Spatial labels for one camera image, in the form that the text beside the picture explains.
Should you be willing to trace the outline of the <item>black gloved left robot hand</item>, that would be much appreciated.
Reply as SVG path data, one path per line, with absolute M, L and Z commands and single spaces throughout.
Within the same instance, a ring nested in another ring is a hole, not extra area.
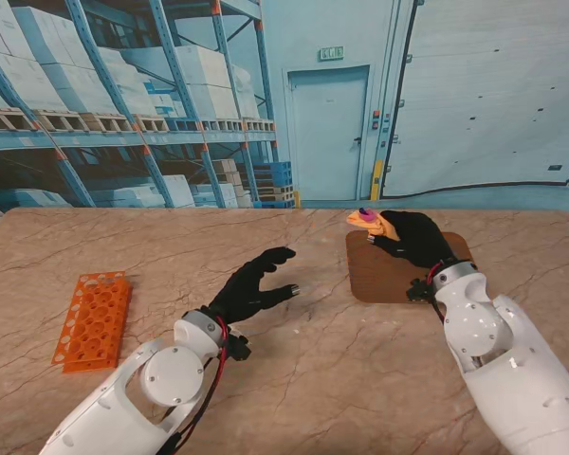
M 263 310 L 292 299 L 299 294 L 297 284 L 287 284 L 262 291 L 260 283 L 266 274 L 294 258 L 296 252 L 286 246 L 270 248 L 246 262 L 233 273 L 221 291 L 203 310 L 215 320 L 232 324 L 247 320 Z

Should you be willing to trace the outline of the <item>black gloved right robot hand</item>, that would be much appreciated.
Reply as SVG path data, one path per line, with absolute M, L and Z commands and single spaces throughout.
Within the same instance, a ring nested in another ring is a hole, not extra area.
M 369 242 L 392 257 L 428 269 L 457 261 L 440 228 L 426 214 L 384 210 L 380 215 L 394 227 L 398 240 L 370 235 Z

